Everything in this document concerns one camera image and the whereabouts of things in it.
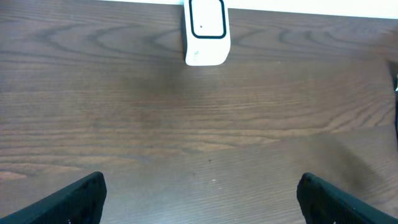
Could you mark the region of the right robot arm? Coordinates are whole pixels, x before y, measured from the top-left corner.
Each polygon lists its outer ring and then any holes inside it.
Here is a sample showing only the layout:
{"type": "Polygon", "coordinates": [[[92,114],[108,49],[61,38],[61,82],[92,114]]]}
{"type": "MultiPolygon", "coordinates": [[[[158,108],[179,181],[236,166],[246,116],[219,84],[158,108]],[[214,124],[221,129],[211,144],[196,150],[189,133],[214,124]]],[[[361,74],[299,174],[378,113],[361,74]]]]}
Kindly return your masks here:
{"type": "Polygon", "coordinates": [[[396,134],[398,134],[398,89],[397,89],[397,75],[398,75],[398,66],[397,62],[388,61],[389,72],[392,78],[392,87],[395,94],[395,105],[396,105],[396,115],[395,115],[395,127],[396,134]]]}

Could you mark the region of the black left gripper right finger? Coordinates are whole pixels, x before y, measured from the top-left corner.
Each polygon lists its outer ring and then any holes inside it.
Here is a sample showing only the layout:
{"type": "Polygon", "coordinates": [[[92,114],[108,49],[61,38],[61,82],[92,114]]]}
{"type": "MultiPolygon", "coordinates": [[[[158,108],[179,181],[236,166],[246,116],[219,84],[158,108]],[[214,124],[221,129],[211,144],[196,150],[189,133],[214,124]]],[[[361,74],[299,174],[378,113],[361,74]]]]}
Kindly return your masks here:
{"type": "Polygon", "coordinates": [[[297,186],[297,200],[307,224],[397,224],[397,219],[306,172],[297,186]]]}

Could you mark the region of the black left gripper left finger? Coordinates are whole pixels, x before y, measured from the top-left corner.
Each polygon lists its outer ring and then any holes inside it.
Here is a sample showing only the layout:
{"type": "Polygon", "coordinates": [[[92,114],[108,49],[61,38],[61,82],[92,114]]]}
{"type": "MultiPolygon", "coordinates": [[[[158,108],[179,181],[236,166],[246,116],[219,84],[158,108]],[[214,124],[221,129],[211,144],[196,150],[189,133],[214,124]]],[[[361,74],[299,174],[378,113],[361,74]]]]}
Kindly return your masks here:
{"type": "Polygon", "coordinates": [[[106,199],[104,175],[90,175],[4,218],[1,224],[99,224],[106,199]]]}

